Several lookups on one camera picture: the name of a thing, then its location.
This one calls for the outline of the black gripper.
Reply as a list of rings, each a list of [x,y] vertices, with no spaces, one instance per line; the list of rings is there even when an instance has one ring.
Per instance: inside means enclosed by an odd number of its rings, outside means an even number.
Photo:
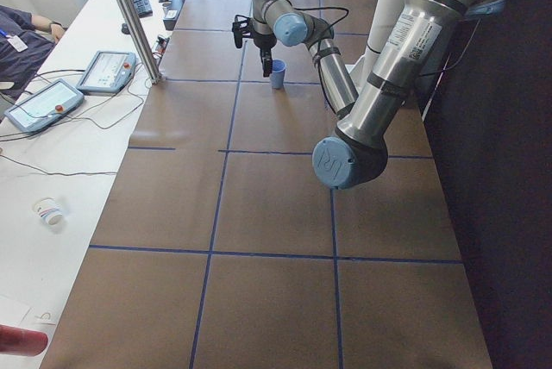
[[[260,49],[260,60],[264,77],[273,72],[272,49],[276,46],[276,37],[271,29],[260,31],[260,23],[253,17],[235,15],[232,22],[232,33],[235,47],[241,49],[244,39],[252,39]]]

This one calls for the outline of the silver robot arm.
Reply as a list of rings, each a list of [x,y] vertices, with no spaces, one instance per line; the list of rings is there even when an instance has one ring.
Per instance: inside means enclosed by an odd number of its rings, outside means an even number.
[[[348,69],[330,23],[290,0],[252,0],[252,14],[237,16],[235,44],[250,38],[260,50],[265,75],[273,71],[272,48],[304,44],[338,122],[314,148],[319,180],[347,189],[377,178],[386,168],[384,134],[408,98],[434,46],[463,20],[499,13],[506,0],[378,0],[364,54]]]

